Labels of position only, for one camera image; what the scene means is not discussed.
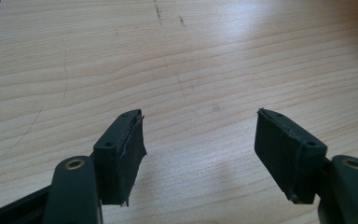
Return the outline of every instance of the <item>black plastic part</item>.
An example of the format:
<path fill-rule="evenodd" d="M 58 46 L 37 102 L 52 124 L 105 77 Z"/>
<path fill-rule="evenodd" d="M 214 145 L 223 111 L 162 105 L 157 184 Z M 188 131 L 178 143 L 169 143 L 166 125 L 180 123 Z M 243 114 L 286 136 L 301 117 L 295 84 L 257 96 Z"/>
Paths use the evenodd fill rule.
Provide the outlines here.
<path fill-rule="evenodd" d="M 330 185 L 346 223 L 358 223 L 358 159 L 335 156 L 330 166 Z"/>
<path fill-rule="evenodd" d="M 327 146 L 286 116 L 259 109 L 255 153 L 293 203 L 313 203 L 312 178 Z"/>
<path fill-rule="evenodd" d="M 41 223 L 48 199 L 48 187 L 0 208 L 0 224 Z"/>
<path fill-rule="evenodd" d="M 42 223 L 103 223 L 94 164 L 90 157 L 72 157 L 57 165 Z"/>
<path fill-rule="evenodd" d="M 98 189 L 102 204 L 129 205 L 142 158 L 146 155 L 141 110 L 120 115 L 94 145 Z"/>

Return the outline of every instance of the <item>wood grain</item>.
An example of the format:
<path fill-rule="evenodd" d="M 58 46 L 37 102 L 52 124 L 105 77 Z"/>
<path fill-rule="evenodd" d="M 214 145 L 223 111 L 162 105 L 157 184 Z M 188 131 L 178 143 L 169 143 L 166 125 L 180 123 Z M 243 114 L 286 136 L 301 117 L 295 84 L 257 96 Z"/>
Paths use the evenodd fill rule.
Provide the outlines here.
<path fill-rule="evenodd" d="M 358 1 L 1 4 L 0 206 L 141 108 L 148 155 L 105 223 L 318 223 L 255 155 L 260 107 L 358 157 Z"/>

